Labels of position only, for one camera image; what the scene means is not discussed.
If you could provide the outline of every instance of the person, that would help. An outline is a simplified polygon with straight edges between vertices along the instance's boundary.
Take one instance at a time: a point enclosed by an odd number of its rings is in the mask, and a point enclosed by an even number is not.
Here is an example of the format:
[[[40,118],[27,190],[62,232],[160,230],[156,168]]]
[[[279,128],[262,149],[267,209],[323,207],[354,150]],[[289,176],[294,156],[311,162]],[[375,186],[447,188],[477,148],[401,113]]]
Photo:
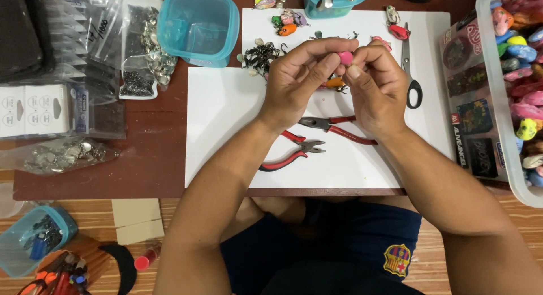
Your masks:
[[[406,126],[405,72],[379,42],[358,47],[357,40],[311,40],[271,63],[258,115],[181,197],[155,295],[421,294],[401,282],[421,216],[443,236],[453,294],[542,292],[541,268],[499,202]],[[343,51],[354,51],[347,68],[335,53]],[[401,197],[342,203],[245,197],[272,143],[298,122],[333,72],[349,86],[359,125],[376,138],[412,205]],[[316,221],[323,222],[323,238],[309,242],[285,224]]]

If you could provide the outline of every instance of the hand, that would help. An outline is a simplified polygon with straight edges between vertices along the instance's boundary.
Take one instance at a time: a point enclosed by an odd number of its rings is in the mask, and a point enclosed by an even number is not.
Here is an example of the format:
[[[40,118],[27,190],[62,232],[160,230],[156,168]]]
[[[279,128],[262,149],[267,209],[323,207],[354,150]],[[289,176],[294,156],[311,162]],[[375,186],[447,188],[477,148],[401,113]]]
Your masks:
[[[358,123],[378,141],[408,129],[407,75],[380,41],[355,51],[343,82],[350,87]]]
[[[335,52],[354,51],[357,40],[321,38],[305,41],[270,65],[266,98],[257,118],[281,133],[295,125],[309,97],[332,73],[341,76],[345,66]]]

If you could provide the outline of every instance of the red-handled pliers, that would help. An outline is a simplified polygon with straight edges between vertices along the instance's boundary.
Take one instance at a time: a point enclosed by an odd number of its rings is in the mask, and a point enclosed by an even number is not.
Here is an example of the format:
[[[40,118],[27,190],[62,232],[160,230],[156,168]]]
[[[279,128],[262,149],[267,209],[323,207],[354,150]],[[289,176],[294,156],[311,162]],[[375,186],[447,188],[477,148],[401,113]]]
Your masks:
[[[346,130],[340,129],[337,126],[333,126],[332,124],[338,124],[338,123],[344,123],[349,121],[356,121],[356,116],[349,116],[349,117],[337,117],[337,118],[315,118],[315,117],[304,117],[301,118],[300,121],[298,121],[299,124],[308,126],[310,128],[314,129],[323,129],[326,130],[326,132],[335,132],[336,134],[342,135],[343,137],[350,139],[354,142],[360,143],[361,145],[376,145],[377,141],[370,140],[370,139],[364,139],[361,137],[358,137],[356,135],[353,135]]]
[[[314,146],[322,145],[326,142],[324,141],[311,141],[307,142],[305,141],[305,137],[298,137],[295,134],[289,132],[289,131],[283,131],[281,133],[282,136],[287,137],[292,142],[296,143],[299,146],[302,146],[302,149],[293,153],[291,156],[289,156],[287,159],[278,162],[278,163],[263,163],[260,165],[260,168],[258,168],[260,171],[264,172],[272,172],[277,171],[281,168],[284,168],[288,166],[290,163],[292,163],[296,158],[298,157],[307,157],[306,153],[324,153],[325,150],[321,150],[318,148],[314,148]]]

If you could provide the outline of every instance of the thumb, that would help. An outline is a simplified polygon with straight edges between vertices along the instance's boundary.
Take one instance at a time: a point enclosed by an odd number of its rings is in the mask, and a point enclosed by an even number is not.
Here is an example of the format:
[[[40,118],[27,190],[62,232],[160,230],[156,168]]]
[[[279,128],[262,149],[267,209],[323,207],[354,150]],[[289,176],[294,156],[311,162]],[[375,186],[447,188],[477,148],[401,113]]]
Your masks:
[[[307,76],[301,82],[301,89],[312,94],[322,83],[330,77],[339,66],[340,58],[337,53],[332,53],[323,58],[309,70]]]
[[[347,82],[350,88],[358,89],[358,93],[366,99],[377,99],[383,96],[383,93],[377,87],[377,84],[366,72],[362,71],[357,65],[351,65],[345,72]]]

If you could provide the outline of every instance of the white sheet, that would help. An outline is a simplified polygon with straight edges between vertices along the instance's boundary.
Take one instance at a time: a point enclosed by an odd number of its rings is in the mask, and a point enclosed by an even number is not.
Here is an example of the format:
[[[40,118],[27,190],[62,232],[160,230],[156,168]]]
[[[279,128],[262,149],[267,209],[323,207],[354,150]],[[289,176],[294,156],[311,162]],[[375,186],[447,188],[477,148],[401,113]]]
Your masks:
[[[243,9],[243,51],[254,47],[254,39],[276,45],[285,42],[294,48],[313,36],[316,30],[326,36],[359,33],[361,44],[370,35],[392,42],[392,54],[401,56],[401,41],[387,32],[385,14],[378,11],[351,11],[335,20],[309,20],[311,27],[298,28],[288,37],[274,34],[268,22],[281,12],[277,9]],[[449,131],[445,81],[437,41],[450,26],[450,16],[442,12],[401,12],[402,25],[409,22],[411,35],[411,74],[421,84],[423,104],[417,110],[406,109],[406,122],[432,146],[449,158],[454,149]],[[266,91],[261,76],[251,77],[247,69],[188,69],[187,149],[185,186],[209,157],[236,131],[256,116]],[[304,116],[338,117],[353,115],[349,94],[331,90],[316,91]],[[355,124],[339,125],[355,135],[368,137]],[[290,129],[296,135],[325,141],[326,153],[309,153],[275,172],[258,171],[250,188],[401,188],[397,175],[383,160],[379,146],[359,145],[335,133],[296,124]],[[273,144],[267,162],[284,159],[297,146],[280,136]]]

